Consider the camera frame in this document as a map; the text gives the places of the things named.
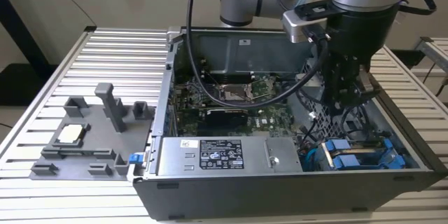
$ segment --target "blue latch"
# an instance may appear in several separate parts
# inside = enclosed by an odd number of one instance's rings
[[[129,164],[140,165],[142,164],[144,156],[142,154],[130,154],[129,155]]]

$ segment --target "sticker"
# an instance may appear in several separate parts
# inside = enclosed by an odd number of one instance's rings
[[[240,46],[249,46],[250,40],[249,39],[240,39]]]
[[[180,148],[197,148],[198,140],[180,140]]]
[[[244,169],[241,140],[201,140],[201,169]]]

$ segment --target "motherboard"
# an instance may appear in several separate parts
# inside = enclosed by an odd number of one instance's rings
[[[274,76],[256,76],[246,84],[206,84],[220,100],[244,103],[272,98],[280,88]],[[193,79],[174,89],[178,136],[297,136],[288,104],[246,110],[221,107],[208,99]]]

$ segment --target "wall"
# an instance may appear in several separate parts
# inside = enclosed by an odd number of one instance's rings
[[[86,25],[70,0],[10,0],[52,62],[58,62]],[[160,28],[185,24],[186,0],[76,0],[97,26]],[[218,26],[218,0],[194,0],[193,24]],[[256,27],[278,28],[277,20],[254,21]]]
[[[409,0],[424,7],[421,0]],[[85,26],[92,25],[70,0],[10,0],[36,42],[52,63],[60,62]],[[76,0],[102,27],[160,28],[185,24],[186,0]],[[412,48],[418,36],[448,37],[448,5],[436,0],[438,11],[429,17],[408,15],[394,24],[386,44]],[[193,25],[218,26],[218,0],[194,0]],[[253,27],[280,28],[278,20],[256,18]],[[0,68],[25,62],[17,46],[0,27]]]

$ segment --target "barcode label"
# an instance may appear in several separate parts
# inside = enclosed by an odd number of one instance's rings
[[[180,148],[197,148],[197,147],[198,147],[197,140],[188,140],[188,139],[180,140]]]

